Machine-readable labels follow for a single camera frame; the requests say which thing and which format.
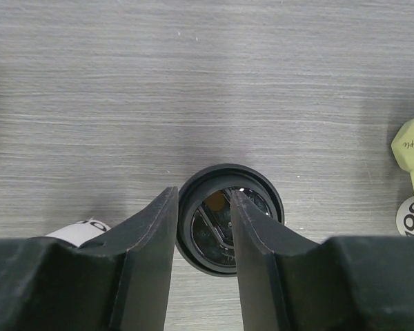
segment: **white label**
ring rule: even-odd
[[[80,221],[76,224],[68,225],[60,230],[47,234],[45,237],[62,239],[79,247],[86,241],[98,237],[100,234],[109,230],[109,226],[103,222],[89,219],[87,221]]]
[[[414,197],[400,206],[396,216],[397,229],[402,236],[414,237]]]

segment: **round black lid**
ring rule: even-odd
[[[193,175],[179,191],[177,247],[202,272],[236,275],[230,217],[233,190],[247,195],[262,212],[284,223],[275,187],[257,171],[238,164],[219,164]]]

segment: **wood grain surface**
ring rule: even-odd
[[[287,226],[397,234],[414,0],[0,0],[0,237],[114,225],[243,163]],[[236,279],[175,252],[166,331],[242,330]]]

